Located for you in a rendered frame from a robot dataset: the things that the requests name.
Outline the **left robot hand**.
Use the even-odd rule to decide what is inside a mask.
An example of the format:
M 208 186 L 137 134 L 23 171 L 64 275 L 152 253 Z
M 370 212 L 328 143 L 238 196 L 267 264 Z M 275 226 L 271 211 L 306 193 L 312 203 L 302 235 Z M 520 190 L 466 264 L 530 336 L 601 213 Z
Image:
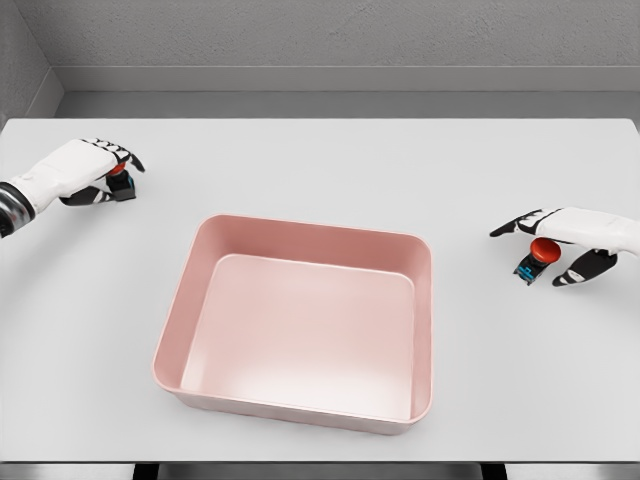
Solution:
M 121 173 L 127 163 L 145 171 L 136 155 L 118 144 L 74 139 L 39 161 L 23 180 L 34 208 L 42 212 L 56 198 L 70 198 L 104 176 Z

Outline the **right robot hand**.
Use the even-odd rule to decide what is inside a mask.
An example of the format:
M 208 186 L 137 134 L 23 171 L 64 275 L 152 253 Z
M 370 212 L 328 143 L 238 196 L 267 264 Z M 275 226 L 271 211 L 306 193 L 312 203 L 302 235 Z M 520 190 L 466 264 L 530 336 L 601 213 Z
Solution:
M 505 223 L 490 235 L 524 232 L 555 242 L 584 247 L 579 256 L 552 285 L 584 283 L 616 265 L 618 254 L 640 258 L 640 220 L 576 207 L 536 209 Z

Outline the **red-button industrial switch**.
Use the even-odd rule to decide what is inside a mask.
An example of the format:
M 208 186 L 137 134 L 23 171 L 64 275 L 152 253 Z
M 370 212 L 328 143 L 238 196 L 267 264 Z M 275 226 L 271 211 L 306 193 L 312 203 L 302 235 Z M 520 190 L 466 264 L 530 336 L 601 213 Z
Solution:
M 105 179 L 114 201 L 122 202 L 136 198 L 135 184 L 126 170 L 125 164 L 115 167 L 106 175 Z
M 513 274 L 530 286 L 560 257 L 561 247 L 557 242 L 543 237 L 535 238 L 530 244 L 529 253 L 519 262 Z

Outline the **pink rectangular basket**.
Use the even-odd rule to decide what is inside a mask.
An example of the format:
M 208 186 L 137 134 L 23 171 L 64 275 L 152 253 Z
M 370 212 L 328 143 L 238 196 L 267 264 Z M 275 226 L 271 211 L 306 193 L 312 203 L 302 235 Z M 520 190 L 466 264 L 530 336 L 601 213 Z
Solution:
M 401 434 L 433 401 L 431 248 L 406 233 L 209 217 L 152 374 L 194 408 Z

